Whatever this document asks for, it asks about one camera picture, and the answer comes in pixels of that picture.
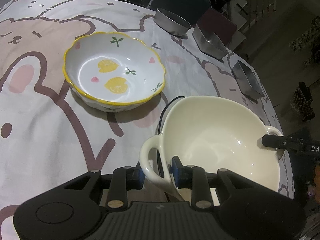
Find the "person right hand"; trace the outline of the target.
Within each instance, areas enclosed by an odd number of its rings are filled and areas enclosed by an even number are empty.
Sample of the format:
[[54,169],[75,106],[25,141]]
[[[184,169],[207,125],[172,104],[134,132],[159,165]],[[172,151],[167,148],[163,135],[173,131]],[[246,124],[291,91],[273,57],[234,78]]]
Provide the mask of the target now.
[[314,186],[308,187],[308,194],[315,198],[317,203],[320,203],[320,165],[317,164],[315,168]]

